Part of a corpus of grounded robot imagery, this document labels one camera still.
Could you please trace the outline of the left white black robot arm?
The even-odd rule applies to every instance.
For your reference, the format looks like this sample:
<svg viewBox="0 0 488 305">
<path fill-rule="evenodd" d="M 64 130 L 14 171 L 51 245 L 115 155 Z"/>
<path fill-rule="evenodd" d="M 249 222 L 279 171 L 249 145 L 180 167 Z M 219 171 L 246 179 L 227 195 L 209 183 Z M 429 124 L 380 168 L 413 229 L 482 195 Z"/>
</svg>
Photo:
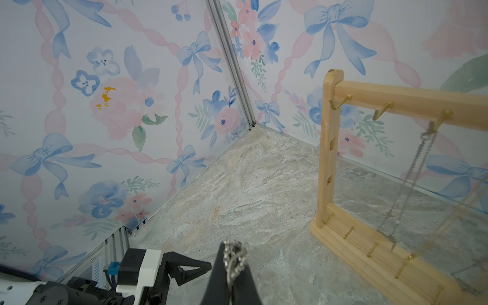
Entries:
<svg viewBox="0 0 488 305">
<path fill-rule="evenodd" d="M 184 285 L 212 269 L 209 262 L 176 252 L 128 249 L 103 271 L 109 287 L 73 277 L 67 283 L 1 275 L 1 304 L 165 304 L 171 280 Z"/>
</svg>

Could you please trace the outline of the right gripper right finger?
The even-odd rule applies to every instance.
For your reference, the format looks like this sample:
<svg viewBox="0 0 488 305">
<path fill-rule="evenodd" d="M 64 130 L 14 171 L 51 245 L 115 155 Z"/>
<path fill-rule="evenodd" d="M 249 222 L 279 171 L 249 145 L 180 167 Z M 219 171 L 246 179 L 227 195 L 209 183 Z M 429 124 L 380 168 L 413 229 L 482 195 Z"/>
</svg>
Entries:
<svg viewBox="0 0 488 305">
<path fill-rule="evenodd" d="M 262 305 L 249 265 L 235 278 L 231 300 L 235 305 Z"/>
</svg>

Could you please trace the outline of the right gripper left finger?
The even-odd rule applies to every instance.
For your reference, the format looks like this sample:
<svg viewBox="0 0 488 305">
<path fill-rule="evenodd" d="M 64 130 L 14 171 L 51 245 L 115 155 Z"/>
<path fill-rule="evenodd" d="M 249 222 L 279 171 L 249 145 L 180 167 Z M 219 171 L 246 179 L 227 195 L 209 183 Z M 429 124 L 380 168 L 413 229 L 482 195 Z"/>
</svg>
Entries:
<svg viewBox="0 0 488 305">
<path fill-rule="evenodd" d="M 217 252 L 212 273 L 204 293 L 201 305 L 229 305 L 230 291 L 227 285 L 227 271 L 224 264 L 225 243 L 222 242 Z"/>
</svg>

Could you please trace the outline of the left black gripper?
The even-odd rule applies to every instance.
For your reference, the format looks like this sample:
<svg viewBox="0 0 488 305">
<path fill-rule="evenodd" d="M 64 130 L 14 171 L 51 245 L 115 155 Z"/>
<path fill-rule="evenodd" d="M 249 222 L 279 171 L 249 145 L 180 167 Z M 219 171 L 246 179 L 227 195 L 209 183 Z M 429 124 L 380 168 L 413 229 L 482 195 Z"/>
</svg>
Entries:
<svg viewBox="0 0 488 305">
<path fill-rule="evenodd" d="M 163 253 L 153 287 L 143 292 L 143 304 L 166 304 L 170 281 L 178 286 L 212 270 L 210 262 L 199 261 L 176 252 Z M 47 282 L 34 289 L 34 304 L 134 304 L 135 297 L 123 297 L 114 288 L 98 288 L 97 282 L 73 277 L 67 284 Z"/>
</svg>

